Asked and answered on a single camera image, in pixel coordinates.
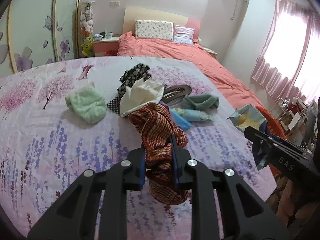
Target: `curtain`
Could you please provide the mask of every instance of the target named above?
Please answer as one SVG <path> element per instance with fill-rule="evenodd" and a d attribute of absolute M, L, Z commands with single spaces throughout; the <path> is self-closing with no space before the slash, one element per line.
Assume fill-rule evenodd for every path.
<path fill-rule="evenodd" d="M 310 102 L 319 97 L 319 27 L 310 9 L 276 0 L 270 31 L 251 74 L 274 100 L 296 96 Z"/>

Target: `nightstand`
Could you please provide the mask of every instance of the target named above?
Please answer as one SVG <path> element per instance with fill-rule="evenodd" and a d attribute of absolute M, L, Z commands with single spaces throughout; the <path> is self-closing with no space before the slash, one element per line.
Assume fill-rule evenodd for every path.
<path fill-rule="evenodd" d="M 93 42 L 94 56 L 117 56 L 119 49 L 119 37 L 113 37 L 110 39 L 102 39 Z"/>
<path fill-rule="evenodd" d="M 203 47 L 203 49 L 206 51 L 206 52 L 208 52 L 210 55 L 211 55 L 211 57 L 214 57 L 215 59 L 217 58 L 217 53 L 216 52 L 214 52 L 212 49 L 209 49 L 209 48 L 206 48 L 206 47 Z"/>

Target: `brown patterned fabric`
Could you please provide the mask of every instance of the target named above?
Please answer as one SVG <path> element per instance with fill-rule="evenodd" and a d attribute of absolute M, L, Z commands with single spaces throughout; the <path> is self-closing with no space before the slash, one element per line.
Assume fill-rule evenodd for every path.
<path fill-rule="evenodd" d="M 172 144 L 175 135 L 178 147 L 184 147 L 186 134 L 172 122 L 167 106 L 149 103 L 128 115 L 130 122 L 141 133 L 146 149 L 146 176 L 151 195 L 161 203 L 178 205 L 188 198 L 188 190 L 176 190 L 172 174 Z"/>

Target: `white floral pillow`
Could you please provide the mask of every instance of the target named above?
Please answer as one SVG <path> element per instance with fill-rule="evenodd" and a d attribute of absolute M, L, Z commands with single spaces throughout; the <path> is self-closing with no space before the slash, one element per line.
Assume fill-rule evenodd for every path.
<path fill-rule="evenodd" d="M 136 38 L 173 41 L 173 23 L 136 20 Z"/>

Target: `white nightstand top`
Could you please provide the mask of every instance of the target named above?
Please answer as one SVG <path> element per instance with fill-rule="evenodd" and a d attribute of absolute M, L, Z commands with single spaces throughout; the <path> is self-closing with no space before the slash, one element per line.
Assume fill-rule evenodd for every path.
<path fill-rule="evenodd" d="M 218 53 L 214 52 L 212 49 L 209 49 L 207 47 L 203 47 L 203 49 L 208 52 L 209 54 L 214 54 L 214 55 L 218 55 Z"/>
<path fill-rule="evenodd" d="M 110 39 L 102 39 L 99 41 L 94 41 L 95 43 L 101 43 L 101 42 L 115 42 L 115 41 L 119 41 L 120 37 L 112 37 Z"/>

